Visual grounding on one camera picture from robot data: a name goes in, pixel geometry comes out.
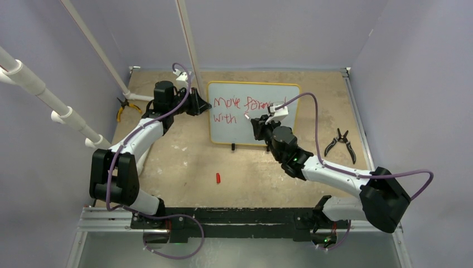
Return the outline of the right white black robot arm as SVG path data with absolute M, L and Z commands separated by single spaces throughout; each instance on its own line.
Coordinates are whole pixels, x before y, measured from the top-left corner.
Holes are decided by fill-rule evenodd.
M 284 172 L 292 178 L 322 183 L 349 193 L 349 198 L 324 196 L 316 205 L 316 226 L 335 221 L 367 221 L 385 233 L 393 233 L 411 203 L 411 197 L 382 167 L 375 171 L 328 167 L 317 155 L 298 146 L 292 129 L 280 122 L 267 123 L 268 115 L 251 118 L 254 137 L 264 141 Z

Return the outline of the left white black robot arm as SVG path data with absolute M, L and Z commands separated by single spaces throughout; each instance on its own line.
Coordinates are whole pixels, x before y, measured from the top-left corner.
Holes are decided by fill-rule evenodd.
M 164 201 L 141 189 L 138 160 L 168 132 L 176 115 L 198 116 L 210 109 L 211 104 L 195 88 L 178 89 L 173 82 L 157 82 L 153 99 L 133 131 L 114 146 L 93 153 L 90 196 L 145 214 L 144 220 L 152 228 L 162 227 L 166 223 Z

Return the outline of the yellow framed whiteboard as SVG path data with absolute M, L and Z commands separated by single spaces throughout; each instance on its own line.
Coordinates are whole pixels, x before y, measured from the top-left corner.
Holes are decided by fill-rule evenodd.
M 297 84 L 211 81 L 207 85 L 210 139 L 213 143 L 263 146 L 254 139 L 251 122 L 268 114 L 268 107 L 301 94 Z

